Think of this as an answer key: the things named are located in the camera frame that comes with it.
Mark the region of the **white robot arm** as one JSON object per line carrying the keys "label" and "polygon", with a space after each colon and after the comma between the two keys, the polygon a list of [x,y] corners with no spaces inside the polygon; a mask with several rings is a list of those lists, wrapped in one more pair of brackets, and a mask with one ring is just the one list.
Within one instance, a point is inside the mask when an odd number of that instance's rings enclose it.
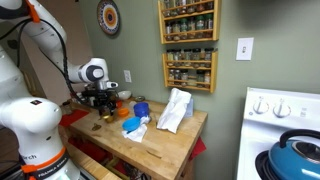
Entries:
{"label": "white robot arm", "polygon": [[[0,19],[26,33],[60,69],[67,84],[94,83],[98,91],[117,86],[109,80],[101,58],[83,65],[68,62],[66,33],[37,0],[0,0]],[[60,107],[28,92],[23,74],[6,52],[1,53],[0,89],[0,123],[18,139],[21,170],[28,180],[80,180],[81,172],[58,132]]]}

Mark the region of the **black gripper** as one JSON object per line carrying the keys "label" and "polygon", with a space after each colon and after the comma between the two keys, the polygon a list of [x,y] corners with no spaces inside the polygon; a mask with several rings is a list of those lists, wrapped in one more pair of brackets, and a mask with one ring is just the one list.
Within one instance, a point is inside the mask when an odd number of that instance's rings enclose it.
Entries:
{"label": "black gripper", "polygon": [[94,98],[93,107],[98,110],[113,112],[116,109],[118,95],[115,90],[85,90],[82,95],[87,98]]}

